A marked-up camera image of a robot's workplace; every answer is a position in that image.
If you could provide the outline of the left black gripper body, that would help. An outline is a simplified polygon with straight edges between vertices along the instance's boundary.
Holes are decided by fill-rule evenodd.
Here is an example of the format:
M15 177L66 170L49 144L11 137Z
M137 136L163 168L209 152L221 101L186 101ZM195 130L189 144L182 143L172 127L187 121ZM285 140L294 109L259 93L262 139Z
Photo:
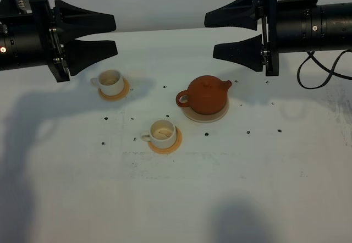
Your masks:
M49 70L56 82L69 81L68 70L63 64L61 46L52 32L54 18L48 0L29 0L29 3Z

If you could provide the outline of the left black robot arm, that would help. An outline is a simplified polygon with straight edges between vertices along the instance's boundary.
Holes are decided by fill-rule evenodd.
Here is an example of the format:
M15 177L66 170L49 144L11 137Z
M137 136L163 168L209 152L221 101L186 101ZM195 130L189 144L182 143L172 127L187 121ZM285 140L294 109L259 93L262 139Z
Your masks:
M81 37L116 30L113 15L75 7L61 0L29 0L22 14L12 0L1 0L1 70L46 65L57 82L118 54L114 41Z

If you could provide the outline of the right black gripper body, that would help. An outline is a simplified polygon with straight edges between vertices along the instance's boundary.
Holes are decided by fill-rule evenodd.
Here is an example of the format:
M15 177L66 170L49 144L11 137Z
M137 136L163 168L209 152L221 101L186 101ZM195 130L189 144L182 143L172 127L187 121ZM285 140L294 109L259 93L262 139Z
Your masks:
M279 75L279 54L312 51L318 0L262 0L266 75Z

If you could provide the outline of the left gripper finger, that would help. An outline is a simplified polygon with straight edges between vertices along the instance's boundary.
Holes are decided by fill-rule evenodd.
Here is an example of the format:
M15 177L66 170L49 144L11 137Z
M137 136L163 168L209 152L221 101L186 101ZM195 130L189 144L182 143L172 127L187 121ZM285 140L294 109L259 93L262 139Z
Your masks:
M113 15L81 9L61 0L55 0L54 15L59 40L74 40L116 30Z
M114 41L73 40L64 44L65 60L71 76L104 59L118 54Z

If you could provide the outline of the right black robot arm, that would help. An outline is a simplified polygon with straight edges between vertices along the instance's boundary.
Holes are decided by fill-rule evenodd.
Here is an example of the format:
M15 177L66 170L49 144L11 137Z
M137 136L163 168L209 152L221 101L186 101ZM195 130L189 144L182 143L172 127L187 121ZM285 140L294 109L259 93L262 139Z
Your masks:
M351 49L351 3L318 0L236 0L205 15L206 27L242 27L262 34L218 44L213 57L266 76L279 74L279 54Z

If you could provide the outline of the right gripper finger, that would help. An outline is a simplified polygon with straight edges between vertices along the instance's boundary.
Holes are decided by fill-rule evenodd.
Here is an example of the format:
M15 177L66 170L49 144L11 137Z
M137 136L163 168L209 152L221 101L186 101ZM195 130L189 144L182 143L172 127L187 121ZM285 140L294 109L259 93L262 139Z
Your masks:
M241 27L257 30L259 3L260 0L236 0L206 13L204 26L210 28Z
M213 58L237 63L253 71L263 71L262 35L214 46Z

